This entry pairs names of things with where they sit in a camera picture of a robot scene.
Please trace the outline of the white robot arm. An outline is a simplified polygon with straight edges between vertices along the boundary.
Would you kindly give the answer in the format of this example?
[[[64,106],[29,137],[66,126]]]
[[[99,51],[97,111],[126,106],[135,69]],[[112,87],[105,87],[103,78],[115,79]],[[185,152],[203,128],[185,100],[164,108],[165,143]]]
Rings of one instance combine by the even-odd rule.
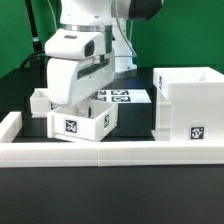
[[[164,0],[61,0],[62,27],[45,43],[50,101],[73,106],[115,76],[112,25],[120,18],[149,20]]]

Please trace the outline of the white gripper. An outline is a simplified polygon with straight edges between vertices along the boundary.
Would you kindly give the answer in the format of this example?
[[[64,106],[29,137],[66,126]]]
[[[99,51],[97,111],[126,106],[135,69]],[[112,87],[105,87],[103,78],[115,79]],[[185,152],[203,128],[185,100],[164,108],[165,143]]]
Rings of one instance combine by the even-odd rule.
[[[73,106],[114,80],[114,51],[106,52],[101,32],[59,29],[45,53],[49,98],[58,106]]]

